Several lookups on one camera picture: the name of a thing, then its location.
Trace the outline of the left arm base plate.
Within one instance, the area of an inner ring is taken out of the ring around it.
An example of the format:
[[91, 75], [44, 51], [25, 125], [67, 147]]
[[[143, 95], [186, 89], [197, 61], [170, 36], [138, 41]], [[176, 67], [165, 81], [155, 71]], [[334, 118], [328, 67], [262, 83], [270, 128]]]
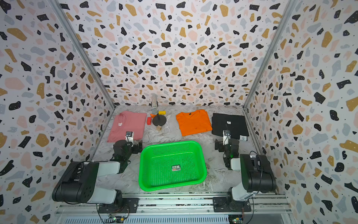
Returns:
[[102, 213], [136, 213], [139, 205], [139, 198], [122, 198], [115, 200], [112, 204], [100, 204], [98, 212]]

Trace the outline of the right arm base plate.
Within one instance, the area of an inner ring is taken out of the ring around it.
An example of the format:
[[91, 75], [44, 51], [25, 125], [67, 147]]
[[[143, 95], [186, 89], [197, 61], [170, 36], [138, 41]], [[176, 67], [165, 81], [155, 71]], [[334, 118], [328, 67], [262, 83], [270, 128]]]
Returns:
[[235, 201], [230, 197], [214, 197], [214, 212], [251, 212], [251, 206], [248, 201]]

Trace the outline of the pink t-shirt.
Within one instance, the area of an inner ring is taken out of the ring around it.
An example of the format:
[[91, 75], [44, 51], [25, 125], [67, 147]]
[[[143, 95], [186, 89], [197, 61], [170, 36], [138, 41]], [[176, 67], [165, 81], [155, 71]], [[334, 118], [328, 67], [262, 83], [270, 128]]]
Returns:
[[115, 143], [119, 140], [126, 140], [126, 132], [133, 132], [135, 141], [141, 140], [146, 119], [146, 113], [124, 111], [116, 115], [107, 141]]

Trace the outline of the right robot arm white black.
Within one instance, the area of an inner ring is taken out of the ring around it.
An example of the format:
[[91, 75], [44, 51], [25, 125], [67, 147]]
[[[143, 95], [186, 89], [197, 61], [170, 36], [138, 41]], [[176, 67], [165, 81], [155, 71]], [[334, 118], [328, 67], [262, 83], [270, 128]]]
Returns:
[[224, 165], [232, 171], [239, 171], [241, 183], [229, 189], [227, 202], [245, 202], [258, 193], [274, 192], [277, 183], [265, 155], [254, 151], [239, 153], [239, 141], [224, 136], [222, 141], [215, 140], [215, 150], [223, 153]]

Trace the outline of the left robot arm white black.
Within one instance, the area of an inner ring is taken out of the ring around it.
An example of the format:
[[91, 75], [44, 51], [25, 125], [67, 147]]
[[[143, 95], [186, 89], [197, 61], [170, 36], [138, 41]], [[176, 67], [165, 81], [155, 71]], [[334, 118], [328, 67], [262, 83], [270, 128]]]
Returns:
[[52, 199], [67, 204], [103, 204], [122, 206], [120, 190], [96, 186], [98, 177], [121, 174], [129, 158], [143, 150], [143, 142], [119, 140], [113, 145], [113, 156], [108, 161], [72, 161], [52, 192]]

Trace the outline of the orange t-shirt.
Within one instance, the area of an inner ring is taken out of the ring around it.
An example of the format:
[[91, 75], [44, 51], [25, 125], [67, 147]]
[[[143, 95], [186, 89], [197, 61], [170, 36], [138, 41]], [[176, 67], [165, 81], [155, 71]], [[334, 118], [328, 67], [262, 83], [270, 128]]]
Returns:
[[205, 110], [196, 110], [190, 113], [179, 113], [176, 120], [182, 136], [212, 131], [208, 113]]

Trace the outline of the green plastic basket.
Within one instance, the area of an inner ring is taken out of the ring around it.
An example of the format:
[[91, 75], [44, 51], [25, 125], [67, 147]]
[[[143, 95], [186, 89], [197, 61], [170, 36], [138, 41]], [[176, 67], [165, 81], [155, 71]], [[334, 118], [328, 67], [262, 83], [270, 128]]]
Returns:
[[[174, 165], [181, 170], [172, 171]], [[196, 141], [151, 145], [141, 153], [139, 186], [144, 191], [201, 184], [206, 177], [202, 147]]]

